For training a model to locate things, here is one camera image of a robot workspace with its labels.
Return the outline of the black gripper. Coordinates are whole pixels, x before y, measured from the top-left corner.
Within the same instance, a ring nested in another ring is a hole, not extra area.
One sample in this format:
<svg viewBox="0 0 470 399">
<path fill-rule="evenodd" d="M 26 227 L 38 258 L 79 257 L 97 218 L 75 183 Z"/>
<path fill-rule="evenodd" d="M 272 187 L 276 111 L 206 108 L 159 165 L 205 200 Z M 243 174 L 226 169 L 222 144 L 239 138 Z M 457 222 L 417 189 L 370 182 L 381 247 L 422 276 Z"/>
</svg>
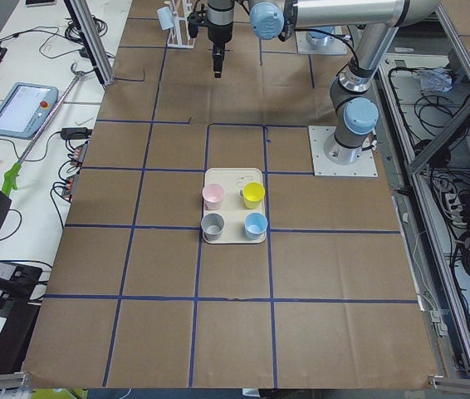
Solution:
<svg viewBox="0 0 470 399">
<path fill-rule="evenodd" d="M 217 79 L 222 77 L 224 46 L 233 37 L 233 17 L 233 0 L 208 0 L 208 39 L 213 43 L 213 74 Z"/>
</svg>

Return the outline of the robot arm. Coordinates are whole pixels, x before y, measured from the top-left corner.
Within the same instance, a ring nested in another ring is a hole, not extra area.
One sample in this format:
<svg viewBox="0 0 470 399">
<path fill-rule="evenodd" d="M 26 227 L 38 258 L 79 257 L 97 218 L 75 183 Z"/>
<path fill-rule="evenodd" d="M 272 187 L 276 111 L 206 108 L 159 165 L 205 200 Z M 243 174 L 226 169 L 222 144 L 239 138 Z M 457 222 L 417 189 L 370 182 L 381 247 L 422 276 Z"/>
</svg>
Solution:
<svg viewBox="0 0 470 399">
<path fill-rule="evenodd" d="M 252 30 L 263 40 L 285 42 L 297 32 L 323 35 L 328 27 L 362 25 L 360 41 L 350 48 L 351 59 L 330 84 L 330 101 L 337 124 L 324 145 L 326 158 L 353 165 L 379 119 L 377 106 L 365 93 L 400 27 L 431 14 L 436 1 L 247 1 Z"/>
</svg>

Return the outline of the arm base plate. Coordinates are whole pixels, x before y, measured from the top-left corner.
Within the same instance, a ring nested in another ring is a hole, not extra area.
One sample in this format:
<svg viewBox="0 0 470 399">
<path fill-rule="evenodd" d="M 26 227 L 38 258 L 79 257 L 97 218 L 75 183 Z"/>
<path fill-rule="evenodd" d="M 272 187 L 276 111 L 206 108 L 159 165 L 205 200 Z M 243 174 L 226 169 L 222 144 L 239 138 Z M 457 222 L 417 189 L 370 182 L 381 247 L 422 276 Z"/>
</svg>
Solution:
<svg viewBox="0 0 470 399">
<path fill-rule="evenodd" d="M 313 172 L 316 177 L 376 178 L 374 152 L 366 138 L 358 149 L 342 147 L 334 126 L 308 126 Z"/>
<path fill-rule="evenodd" d="M 318 32 L 296 32 L 296 45 L 299 54 L 340 56 L 348 52 L 343 42 Z"/>
</svg>

